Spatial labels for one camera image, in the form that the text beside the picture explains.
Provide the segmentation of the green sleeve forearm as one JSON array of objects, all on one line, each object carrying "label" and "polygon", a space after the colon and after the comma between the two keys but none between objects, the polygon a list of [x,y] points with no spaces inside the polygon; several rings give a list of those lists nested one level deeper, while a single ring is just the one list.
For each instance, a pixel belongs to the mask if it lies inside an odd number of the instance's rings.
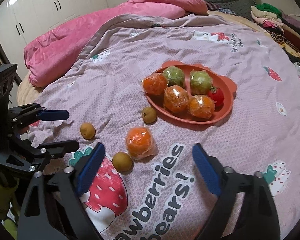
[{"label": "green sleeve forearm", "polygon": [[17,226],[20,216],[20,205],[15,196],[19,186],[19,179],[5,176],[0,172],[0,225],[3,232],[9,233],[9,237],[17,239]]}]

